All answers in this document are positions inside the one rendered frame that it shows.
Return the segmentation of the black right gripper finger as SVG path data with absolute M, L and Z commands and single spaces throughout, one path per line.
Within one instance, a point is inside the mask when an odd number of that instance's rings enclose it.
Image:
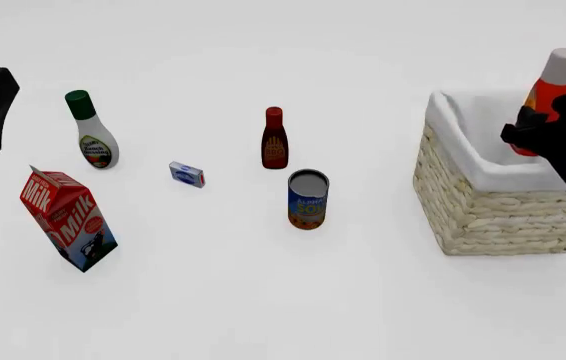
M 514 124 L 506 124 L 500 137 L 516 153 L 532 153 L 529 149 L 518 146 L 522 140 L 529 140 L 538 128 L 547 122 L 547 113 L 538 113 L 532 107 L 522 106 Z

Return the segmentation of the red ketchup bottle white cap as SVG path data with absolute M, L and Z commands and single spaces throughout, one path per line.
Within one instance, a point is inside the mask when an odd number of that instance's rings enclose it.
M 555 122 L 559 115 L 552 102 L 566 95 L 566 48 L 550 53 L 546 65 L 520 108 L 516 128 L 525 128 L 542 122 Z

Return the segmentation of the woven basket with white liner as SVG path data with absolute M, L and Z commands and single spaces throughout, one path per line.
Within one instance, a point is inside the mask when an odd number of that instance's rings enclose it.
M 438 90 L 425 111 L 413 186 L 444 254 L 566 253 L 566 185 L 500 137 L 520 91 Z

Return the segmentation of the ranch dressing bottle green cap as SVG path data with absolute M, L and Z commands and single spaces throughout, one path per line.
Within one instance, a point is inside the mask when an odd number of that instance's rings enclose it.
M 78 128 L 78 146 L 92 167 L 106 170 L 119 160 L 119 146 L 110 131 L 103 125 L 87 91 L 78 89 L 65 95 Z

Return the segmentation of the red milk carton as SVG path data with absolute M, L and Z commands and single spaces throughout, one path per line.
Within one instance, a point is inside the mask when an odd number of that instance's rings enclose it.
M 91 191 L 65 173 L 34 168 L 20 200 L 59 254 L 81 272 L 118 246 Z

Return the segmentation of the small blue white box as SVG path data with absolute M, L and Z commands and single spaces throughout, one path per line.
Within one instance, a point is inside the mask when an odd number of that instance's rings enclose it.
M 203 170 L 172 161 L 169 164 L 171 176 L 174 180 L 203 188 L 206 184 Z

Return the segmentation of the blue soup can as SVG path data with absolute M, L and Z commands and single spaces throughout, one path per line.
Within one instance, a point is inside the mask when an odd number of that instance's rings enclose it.
M 313 230 L 325 221 L 329 179 L 318 170 L 302 169 L 288 179 L 288 220 L 301 230 Z

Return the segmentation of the dark red BBQ sauce bottle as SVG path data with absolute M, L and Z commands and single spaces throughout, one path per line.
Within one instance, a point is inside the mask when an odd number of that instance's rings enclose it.
M 289 161 L 287 134 L 283 126 L 283 111 L 280 107 L 269 107 L 266 126 L 261 143 L 261 160 L 266 169 L 284 169 Z

